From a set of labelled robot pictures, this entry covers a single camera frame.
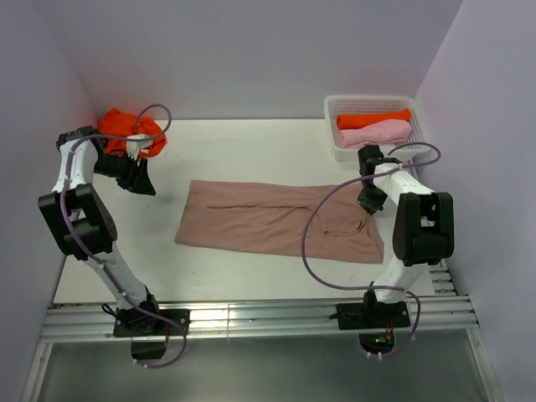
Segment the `dusty pink t-shirt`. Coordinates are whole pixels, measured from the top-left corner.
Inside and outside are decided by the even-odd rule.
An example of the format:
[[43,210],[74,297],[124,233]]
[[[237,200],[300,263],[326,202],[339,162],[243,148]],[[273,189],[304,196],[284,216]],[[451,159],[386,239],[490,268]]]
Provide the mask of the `dusty pink t-shirt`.
[[384,242],[358,204],[360,185],[285,186],[193,180],[179,245],[380,264]]

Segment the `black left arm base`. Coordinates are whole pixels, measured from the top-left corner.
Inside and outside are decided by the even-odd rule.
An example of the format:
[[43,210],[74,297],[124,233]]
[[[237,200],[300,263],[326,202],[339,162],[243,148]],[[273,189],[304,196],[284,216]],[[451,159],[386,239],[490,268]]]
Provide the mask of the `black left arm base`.
[[143,302],[140,308],[163,317],[164,320],[148,316],[136,308],[113,309],[107,303],[101,305],[101,310],[115,320],[112,336],[129,338],[131,356],[151,363],[164,356],[171,336],[188,334],[190,311],[185,308],[161,310],[153,296]]

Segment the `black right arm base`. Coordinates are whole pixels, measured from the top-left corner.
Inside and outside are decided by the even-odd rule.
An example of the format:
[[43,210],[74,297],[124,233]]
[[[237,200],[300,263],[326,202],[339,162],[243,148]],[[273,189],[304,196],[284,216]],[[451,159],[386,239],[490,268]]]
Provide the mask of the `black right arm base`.
[[406,304],[372,302],[340,303],[329,316],[335,320],[341,331],[372,330],[358,336],[359,344],[365,353],[385,355],[394,351],[396,328],[410,327],[410,315]]

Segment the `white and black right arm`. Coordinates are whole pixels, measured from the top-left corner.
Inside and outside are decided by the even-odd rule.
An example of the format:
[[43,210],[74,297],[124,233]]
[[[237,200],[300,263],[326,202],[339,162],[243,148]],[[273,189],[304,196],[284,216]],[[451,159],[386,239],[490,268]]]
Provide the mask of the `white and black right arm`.
[[401,302],[405,291],[424,272],[450,257],[455,248],[453,198],[420,183],[403,163],[385,156],[378,146],[358,151],[362,188],[359,205],[371,215],[390,200],[396,207],[392,232],[394,257],[373,283],[375,297],[363,305],[363,319],[378,327]]

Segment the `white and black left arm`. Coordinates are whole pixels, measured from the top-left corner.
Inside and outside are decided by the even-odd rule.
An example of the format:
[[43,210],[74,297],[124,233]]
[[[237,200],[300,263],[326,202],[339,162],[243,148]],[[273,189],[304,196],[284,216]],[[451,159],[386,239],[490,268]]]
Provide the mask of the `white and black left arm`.
[[92,126],[60,135],[59,177],[51,193],[39,197],[39,210],[61,252],[89,266],[114,296],[116,308],[105,311],[126,329],[154,334],[162,327],[163,314],[118,250],[115,221],[96,192],[93,177],[113,178],[134,194],[153,196],[156,191],[147,160],[107,154],[106,143]]

